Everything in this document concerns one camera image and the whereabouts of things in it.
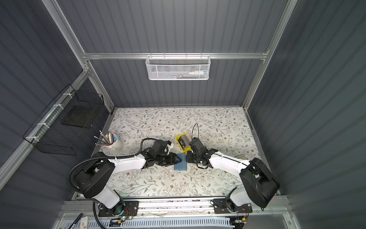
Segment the white pen cup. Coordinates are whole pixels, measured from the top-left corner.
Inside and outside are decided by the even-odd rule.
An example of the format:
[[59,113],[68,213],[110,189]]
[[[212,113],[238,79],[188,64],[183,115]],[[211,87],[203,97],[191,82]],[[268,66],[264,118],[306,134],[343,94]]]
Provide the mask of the white pen cup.
[[113,151],[113,152],[122,151],[124,146],[121,143],[120,138],[116,134],[110,132],[107,135],[107,137],[111,141],[111,144],[106,147],[108,151]]

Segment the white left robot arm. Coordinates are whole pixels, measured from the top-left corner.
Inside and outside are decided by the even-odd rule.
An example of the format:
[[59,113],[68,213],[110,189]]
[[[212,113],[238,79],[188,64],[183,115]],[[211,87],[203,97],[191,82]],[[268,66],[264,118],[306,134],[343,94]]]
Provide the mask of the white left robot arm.
[[107,209],[123,209],[122,197],[107,185],[110,177],[120,172],[147,169],[154,165],[167,167],[182,162],[171,151],[172,146],[171,141],[144,138],[136,154],[107,156],[98,152],[70,169],[67,184],[75,192],[103,204]]

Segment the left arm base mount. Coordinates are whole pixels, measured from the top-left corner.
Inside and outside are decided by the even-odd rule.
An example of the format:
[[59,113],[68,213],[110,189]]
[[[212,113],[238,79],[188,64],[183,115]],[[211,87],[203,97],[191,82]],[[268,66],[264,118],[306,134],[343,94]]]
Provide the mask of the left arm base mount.
[[105,205],[99,207],[99,217],[134,217],[137,216],[139,209],[139,201],[124,201],[121,200],[111,209],[108,209]]

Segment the yellow plastic card tray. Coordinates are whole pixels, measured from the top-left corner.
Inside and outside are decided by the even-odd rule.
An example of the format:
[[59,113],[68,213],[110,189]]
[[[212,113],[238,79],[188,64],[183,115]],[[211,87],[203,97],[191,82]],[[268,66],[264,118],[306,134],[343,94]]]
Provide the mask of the yellow plastic card tray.
[[192,138],[190,137],[190,135],[188,133],[179,135],[175,139],[183,153],[187,153],[188,151],[191,151],[190,142],[192,141]]

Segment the pens in cup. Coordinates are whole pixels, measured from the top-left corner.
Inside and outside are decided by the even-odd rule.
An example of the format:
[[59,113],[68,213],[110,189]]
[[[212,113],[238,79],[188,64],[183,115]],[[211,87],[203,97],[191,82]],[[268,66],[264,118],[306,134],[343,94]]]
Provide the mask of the pens in cup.
[[99,131],[100,136],[94,136],[93,138],[100,141],[100,143],[97,143],[97,145],[101,146],[111,146],[114,143],[117,143],[117,135],[115,135],[113,132],[108,132],[107,134],[104,134],[101,130]]

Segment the white tube in basket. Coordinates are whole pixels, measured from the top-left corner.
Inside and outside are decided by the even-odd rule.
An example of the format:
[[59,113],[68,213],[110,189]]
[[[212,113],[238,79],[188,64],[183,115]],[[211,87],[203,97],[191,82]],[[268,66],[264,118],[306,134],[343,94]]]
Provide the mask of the white tube in basket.
[[177,78],[207,78],[209,72],[207,70],[193,71],[186,74],[177,75]]

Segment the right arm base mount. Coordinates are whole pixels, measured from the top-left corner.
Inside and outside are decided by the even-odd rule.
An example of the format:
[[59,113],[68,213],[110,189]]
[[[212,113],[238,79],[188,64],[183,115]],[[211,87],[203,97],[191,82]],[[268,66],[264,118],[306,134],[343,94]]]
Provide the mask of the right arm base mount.
[[227,198],[215,198],[210,201],[210,204],[213,206],[215,214],[239,213],[247,215],[253,212],[250,204],[236,206]]

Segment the blue leather card holder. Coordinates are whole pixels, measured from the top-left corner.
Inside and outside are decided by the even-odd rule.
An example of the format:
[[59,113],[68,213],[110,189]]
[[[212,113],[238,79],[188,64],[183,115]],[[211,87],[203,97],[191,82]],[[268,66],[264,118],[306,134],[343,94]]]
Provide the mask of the blue leather card holder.
[[174,170],[187,171],[187,158],[185,153],[177,154],[175,158]]

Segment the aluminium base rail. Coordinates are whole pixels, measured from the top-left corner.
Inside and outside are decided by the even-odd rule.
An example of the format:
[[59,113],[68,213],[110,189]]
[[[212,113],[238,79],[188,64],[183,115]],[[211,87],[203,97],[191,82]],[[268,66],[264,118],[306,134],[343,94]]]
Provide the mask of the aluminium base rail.
[[[173,197],[173,198],[126,198],[125,205],[137,218],[153,217],[198,217],[198,216],[236,216],[225,206],[225,200],[214,200],[217,197]],[[65,201],[57,219],[63,217],[73,218],[82,213],[92,216],[93,201],[77,199]],[[287,196],[275,196],[266,208],[260,208],[254,203],[241,207],[242,214],[256,215],[283,215],[293,213]]]

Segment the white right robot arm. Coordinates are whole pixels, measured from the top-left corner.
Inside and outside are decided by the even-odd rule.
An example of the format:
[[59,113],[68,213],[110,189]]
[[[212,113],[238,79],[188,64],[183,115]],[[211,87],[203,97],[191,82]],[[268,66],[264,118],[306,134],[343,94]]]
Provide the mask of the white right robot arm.
[[200,169],[220,169],[241,179],[243,186],[233,188],[225,198],[224,206],[230,212],[237,212],[252,203],[264,209],[280,188],[279,181],[259,158],[242,160],[216,149],[208,150],[196,137],[189,145],[189,163],[195,163]]

